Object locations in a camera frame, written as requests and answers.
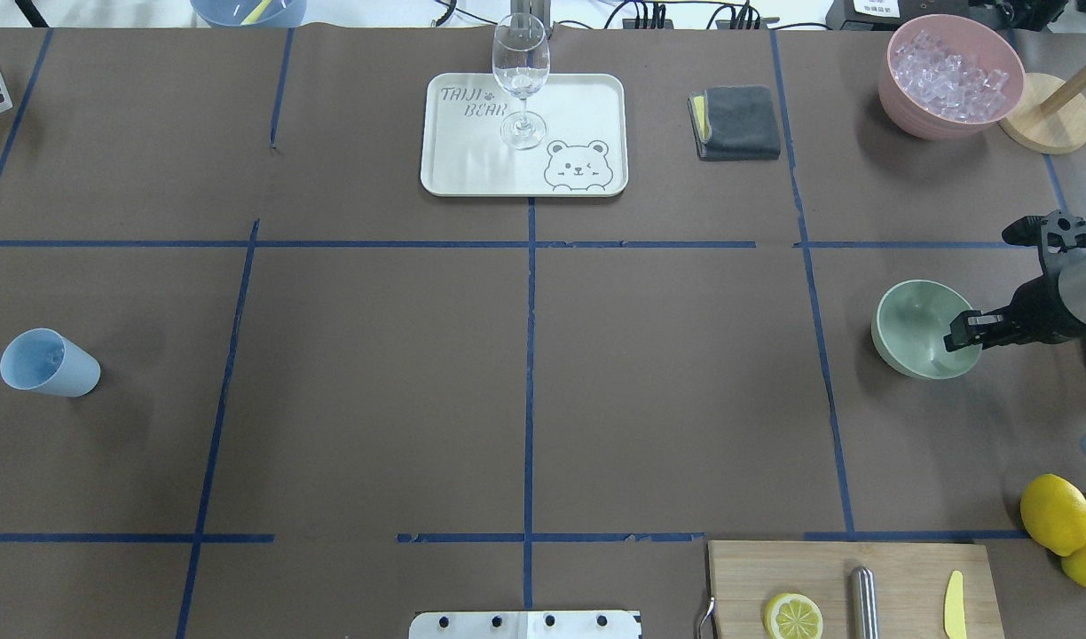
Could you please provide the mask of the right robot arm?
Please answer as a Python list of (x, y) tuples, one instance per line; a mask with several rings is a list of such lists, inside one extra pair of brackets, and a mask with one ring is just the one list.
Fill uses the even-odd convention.
[(978, 344), (1059, 344), (1086, 336), (1086, 255), (1047, 270), (1016, 287), (1006, 306), (958, 314), (944, 336), (945, 351)]

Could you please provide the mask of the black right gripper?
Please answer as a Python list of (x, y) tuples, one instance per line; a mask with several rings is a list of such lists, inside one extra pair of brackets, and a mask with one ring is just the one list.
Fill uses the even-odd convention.
[(978, 344), (985, 351), (995, 344), (1069, 343), (1072, 317), (1049, 275), (1021, 284), (1009, 303), (996, 314), (978, 309), (960, 312), (944, 336), (946, 352), (963, 351)]

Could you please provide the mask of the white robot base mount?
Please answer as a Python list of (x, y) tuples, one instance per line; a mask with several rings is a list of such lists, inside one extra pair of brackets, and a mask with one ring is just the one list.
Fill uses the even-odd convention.
[(426, 611), (409, 638), (641, 638), (637, 611)]

